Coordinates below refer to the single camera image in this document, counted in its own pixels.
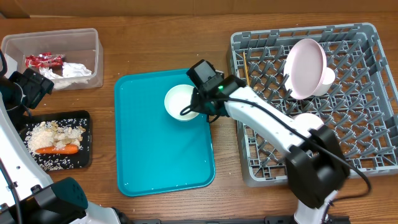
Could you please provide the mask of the white bowl with scraps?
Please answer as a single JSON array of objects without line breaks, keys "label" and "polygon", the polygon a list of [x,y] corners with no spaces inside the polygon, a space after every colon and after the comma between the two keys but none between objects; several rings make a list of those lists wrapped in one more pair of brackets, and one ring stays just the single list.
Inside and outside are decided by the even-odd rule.
[{"label": "white bowl with scraps", "polygon": [[194,87],[191,85],[177,85],[171,88],[164,99],[164,106],[171,117],[179,121],[190,121],[197,117],[199,113],[189,112],[181,115],[180,112],[190,105]]}]

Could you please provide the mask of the wooden chopstick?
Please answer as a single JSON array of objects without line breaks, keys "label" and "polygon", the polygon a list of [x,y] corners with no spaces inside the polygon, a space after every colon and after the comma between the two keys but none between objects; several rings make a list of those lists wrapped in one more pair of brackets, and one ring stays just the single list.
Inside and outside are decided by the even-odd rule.
[{"label": "wooden chopstick", "polygon": [[249,73],[248,73],[248,65],[247,65],[247,60],[246,60],[246,53],[245,53],[245,51],[243,52],[243,66],[244,66],[244,74],[245,74],[247,86],[250,86]]}]

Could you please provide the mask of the large pink plate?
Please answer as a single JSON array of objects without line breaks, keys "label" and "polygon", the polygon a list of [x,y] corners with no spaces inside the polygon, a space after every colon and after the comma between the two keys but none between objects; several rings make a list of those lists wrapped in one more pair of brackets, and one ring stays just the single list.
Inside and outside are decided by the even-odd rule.
[{"label": "large pink plate", "polygon": [[291,97],[297,100],[319,94],[325,79],[326,54],[313,39],[302,39],[290,50],[284,65]]}]

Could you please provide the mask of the white paper cup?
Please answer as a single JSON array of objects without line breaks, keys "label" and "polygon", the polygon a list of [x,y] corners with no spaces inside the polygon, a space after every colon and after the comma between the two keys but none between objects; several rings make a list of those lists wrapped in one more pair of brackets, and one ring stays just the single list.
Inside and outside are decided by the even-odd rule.
[{"label": "white paper cup", "polygon": [[336,75],[334,70],[331,68],[326,68],[324,72],[325,76],[323,82],[320,84],[319,88],[313,93],[314,96],[322,96],[327,93],[331,85],[335,81]]}]

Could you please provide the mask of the white tissue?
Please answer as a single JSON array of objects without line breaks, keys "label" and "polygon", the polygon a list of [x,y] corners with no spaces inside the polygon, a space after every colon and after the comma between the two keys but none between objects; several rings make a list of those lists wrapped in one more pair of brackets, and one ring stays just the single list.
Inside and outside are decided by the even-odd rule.
[{"label": "white tissue", "polygon": [[65,89],[72,84],[87,84],[88,79],[86,77],[92,75],[92,71],[83,64],[67,62],[62,65],[61,75],[57,75],[51,68],[47,67],[39,68],[39,72],[54,83],[53,88],[55,90]]}]

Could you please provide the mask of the orange carrot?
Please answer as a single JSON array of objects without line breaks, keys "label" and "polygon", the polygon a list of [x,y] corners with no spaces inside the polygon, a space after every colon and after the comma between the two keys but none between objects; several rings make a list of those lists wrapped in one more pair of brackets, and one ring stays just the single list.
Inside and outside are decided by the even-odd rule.
[{"label": "orange carrot", "polygon": [[76,154],[78,151],[79,147],[74,144],[67,144],[63,147],[43,147],[35,150],[38,154]]}]

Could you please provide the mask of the red snack wrapper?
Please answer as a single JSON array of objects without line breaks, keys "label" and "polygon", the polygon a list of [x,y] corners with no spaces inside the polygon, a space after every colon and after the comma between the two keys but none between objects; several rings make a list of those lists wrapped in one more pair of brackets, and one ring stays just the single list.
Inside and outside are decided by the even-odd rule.
[{"label": "red snack wrapper", "polygon": [[25,58],[25,65],[28,68],[53,68],[63,65],[64,54],[53,54],[45,52],[38,55],[30,55]]}]

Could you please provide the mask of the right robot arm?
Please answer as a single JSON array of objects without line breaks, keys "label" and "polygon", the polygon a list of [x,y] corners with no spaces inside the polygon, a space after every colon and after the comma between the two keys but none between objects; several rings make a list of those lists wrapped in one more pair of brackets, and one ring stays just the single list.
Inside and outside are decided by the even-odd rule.
[{"label": "right robot arm", "polygon": [[225,76],[206,60],[187,71],[194,84],[182,114],[227,116],[249,126],[284,158],[290,190],[298,199],[294,223],[335,223],[328,216],[338,190],[349,176],[340,144],[324,124],[302,124],[262,100],[246,82]]}]

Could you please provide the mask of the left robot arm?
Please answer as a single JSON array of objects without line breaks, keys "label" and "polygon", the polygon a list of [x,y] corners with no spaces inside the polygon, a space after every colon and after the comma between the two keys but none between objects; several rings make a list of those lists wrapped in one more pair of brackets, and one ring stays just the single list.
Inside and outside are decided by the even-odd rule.
[{"label": "left robot arm", "polygon": [[34,161],[18,130],[53,82],[29,69],[6,73],[1,57],[1,223],[130,223],[118,209],[89,202],[75,179],[54,182]]}]

